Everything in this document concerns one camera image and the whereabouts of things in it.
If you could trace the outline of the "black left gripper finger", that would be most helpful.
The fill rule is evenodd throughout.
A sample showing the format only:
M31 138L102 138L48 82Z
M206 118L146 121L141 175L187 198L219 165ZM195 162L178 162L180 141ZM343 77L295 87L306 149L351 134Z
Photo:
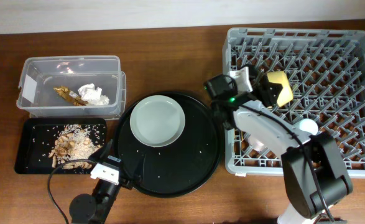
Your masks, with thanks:
M97 163L103 163L108 158L108 156L111 152L112 146L113 146L113 140L110 139L105 146L103 146L102 148L97 150L97 153L98 153L98 155L96 157Z
M143 181L143 170L142 169L138 169L135 170L133 175L132 175L132 181L134 183L134 185L136 186L140 186L142 181Z

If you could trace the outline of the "round black tray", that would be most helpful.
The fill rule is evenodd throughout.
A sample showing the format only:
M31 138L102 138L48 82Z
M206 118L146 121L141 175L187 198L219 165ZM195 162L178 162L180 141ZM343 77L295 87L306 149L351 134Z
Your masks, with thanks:
M136 166L145 157L143 181L133 185L143 194L153 197L179 197L200 188L216 170L224 137L213 120L210 108L191 94L165 91L175 99L185 113L182 135L165 147L150 147L132 134L130 116L135 104L122 114L114 133L114 156L123 160L123 168L132 177Z

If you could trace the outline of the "grey plate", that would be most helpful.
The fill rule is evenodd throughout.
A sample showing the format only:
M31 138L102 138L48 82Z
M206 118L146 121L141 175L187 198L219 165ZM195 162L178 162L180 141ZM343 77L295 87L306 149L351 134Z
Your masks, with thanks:
M165 95L152 95L132 109L130 128L134 137L150 147L164 147L175 142L185 128L185 113L180 104Z

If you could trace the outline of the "white napkin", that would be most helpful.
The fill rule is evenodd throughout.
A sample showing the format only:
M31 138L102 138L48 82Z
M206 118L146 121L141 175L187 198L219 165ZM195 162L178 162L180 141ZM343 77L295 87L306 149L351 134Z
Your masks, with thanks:
M80 98L91 106L104 106L109 104L109 98L102 94L100 87L95 87L93 83L81 86L78 89Z

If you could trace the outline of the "pink cup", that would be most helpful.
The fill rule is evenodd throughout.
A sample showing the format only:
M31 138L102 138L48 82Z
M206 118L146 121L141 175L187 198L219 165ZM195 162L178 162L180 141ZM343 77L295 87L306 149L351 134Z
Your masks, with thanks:
M260 142L258 139L254 138L253 136L249 136L247 139L247 142L257 152L261 152L266 148L262 142Z

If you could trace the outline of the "yellow bowl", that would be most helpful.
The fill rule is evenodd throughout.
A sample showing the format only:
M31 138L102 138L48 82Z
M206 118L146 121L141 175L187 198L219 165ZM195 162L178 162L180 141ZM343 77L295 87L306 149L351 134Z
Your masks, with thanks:
M275 94L277 106L282 107L293 100L292 89L285 72L270 72L267 74L267 78L270 84L278 84L278 87L281 87L278 94Z

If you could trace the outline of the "brown snack wrapper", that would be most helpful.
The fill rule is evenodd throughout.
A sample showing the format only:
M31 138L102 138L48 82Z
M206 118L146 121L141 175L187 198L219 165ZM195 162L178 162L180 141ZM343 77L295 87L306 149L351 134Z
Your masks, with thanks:
M65 101L75 105L75 106L86 106L87 101L81 99L80 95L72 91L66 86L56 86L53 88L55 92L61 96Z

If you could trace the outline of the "blue cup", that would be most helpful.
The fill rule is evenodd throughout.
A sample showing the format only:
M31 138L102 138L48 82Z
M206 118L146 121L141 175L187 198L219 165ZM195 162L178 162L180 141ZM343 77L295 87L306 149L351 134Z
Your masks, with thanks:
M293 126L302 131L308 132L311 135L318 134L318 125L316 124L316 122L314 120L309 119L309 118L304 118L304 119L298 121L297 123L295 123Z

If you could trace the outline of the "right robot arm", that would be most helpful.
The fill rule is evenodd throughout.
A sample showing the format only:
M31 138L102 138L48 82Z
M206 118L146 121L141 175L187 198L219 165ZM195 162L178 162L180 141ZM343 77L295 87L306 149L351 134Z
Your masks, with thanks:
M314 223L353 191L336 140L312 134L270 111L292 101L286 73L260 76L251 65L217 75L204 83L215 118L225 129L238 129L270 149L282 162L289 205L276 223Z

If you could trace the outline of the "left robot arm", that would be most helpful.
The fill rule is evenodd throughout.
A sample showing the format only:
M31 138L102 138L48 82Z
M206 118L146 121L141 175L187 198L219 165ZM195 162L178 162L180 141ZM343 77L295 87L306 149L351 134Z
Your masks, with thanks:
M95 165L90 173L98 183L92 194L76 196L69 206L72 223L104 223L121 188L131 190L134 184L142 182L145 157L139 161L132 177L123 168L123 160L110 156L113 142L99 148L88 160Z

